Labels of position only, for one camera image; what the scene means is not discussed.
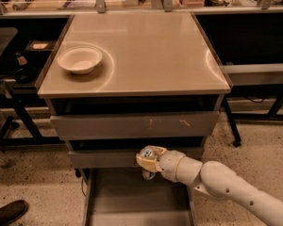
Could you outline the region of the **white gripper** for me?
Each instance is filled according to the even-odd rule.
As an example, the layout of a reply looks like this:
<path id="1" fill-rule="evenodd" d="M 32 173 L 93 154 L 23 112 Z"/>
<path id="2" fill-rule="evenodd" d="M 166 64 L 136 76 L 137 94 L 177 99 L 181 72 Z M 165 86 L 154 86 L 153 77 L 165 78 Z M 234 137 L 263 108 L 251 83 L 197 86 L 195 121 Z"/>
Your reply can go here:
<path id="1" fill-rule="evenodd" d="M 166 148 L 159 146 L 147 146 L 144 155 L 149 157 L 136 155 L 139 166 L 153 173 L 160 172 L 165 179 L 177 182 L 176 171 L 180 161 L 186 156 L 184 153 L 167 151 Z"/>

